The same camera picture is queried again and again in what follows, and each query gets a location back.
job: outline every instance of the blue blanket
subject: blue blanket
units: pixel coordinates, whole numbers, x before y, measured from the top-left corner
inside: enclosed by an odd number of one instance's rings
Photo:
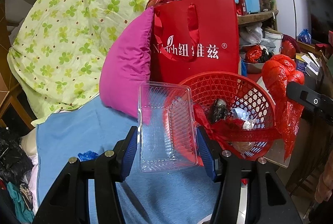
[[[38,125],[39,203],[71,156],[113,149],[132,125],[137,125],[137,120],[105,107],[99,96],[79,110],[52,114]],[[196,224],[212,213],[218,188],[202,167],[142,174],[137,171],[136,159],[126,181],[117,184],[125,221],[135,224]],[[93,180],[89,182],[89,212],[91,224],[97,224]]]

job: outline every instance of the plastic tray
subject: plastic tray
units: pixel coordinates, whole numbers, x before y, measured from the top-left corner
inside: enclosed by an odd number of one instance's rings
[[[172,171],[196,166],[196,128],[191,90],[147,82],[139,87],[138,169]]]

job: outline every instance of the green floral quilt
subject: green floral quilt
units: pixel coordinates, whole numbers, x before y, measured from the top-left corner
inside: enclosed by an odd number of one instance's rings
[[[147,2],[37,0],[7,57],[38,118],[33,125],[98,94],[106,54]]]

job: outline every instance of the wooden shelf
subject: wooden shelf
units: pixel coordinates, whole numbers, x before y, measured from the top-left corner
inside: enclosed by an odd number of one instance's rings
[[[302,52],[305,54],[307,52],[311,52],[318,58],[320,58],[323,55],[323,53],[321,51],[316,51],[316,48],[313,45],[304,44],[300,41],[297,41],[297,43],[298,43],[299,47],[301,48]]]
[[[273,17],[273,13],[274,13],[274,15],[277,15],[279,13],[279,11],[274,10],[274,11],[260,12],[260,13],[254,13],[254,14],[248,14],[248,15],[239,15],[239,16],[237,16],[238,25],[244,26],[249,23],[262,22],[262,21],[268,20]]]

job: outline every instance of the pink pillow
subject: pink pillow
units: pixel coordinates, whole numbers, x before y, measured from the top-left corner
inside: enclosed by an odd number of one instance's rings
[[[102,102],[138,117],[138,87],[150,77],[150,36],[154,8],[134,19],[112,45],[106,56],[99,95]]]

